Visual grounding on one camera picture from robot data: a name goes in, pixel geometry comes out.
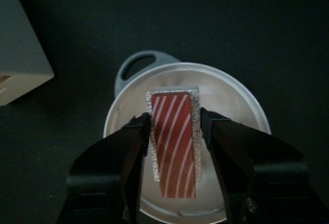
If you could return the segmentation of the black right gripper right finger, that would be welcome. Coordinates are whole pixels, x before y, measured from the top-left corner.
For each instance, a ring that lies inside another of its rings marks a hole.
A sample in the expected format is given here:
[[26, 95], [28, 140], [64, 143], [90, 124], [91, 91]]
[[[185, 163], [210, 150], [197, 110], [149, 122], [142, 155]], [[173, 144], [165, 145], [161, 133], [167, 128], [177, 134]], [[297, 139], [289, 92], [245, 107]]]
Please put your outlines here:
[[227, 224], [329, 224], [301, 152], [278, 138], [201, 110]]

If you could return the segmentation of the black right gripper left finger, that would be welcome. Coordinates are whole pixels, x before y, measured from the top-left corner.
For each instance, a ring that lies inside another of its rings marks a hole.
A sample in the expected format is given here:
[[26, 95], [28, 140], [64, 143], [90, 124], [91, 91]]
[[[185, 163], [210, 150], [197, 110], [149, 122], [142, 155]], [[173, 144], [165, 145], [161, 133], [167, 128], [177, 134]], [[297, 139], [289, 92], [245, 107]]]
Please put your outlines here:
[[139, 224], [149, 135], [145, 112], [79, 155], [56, 224]]

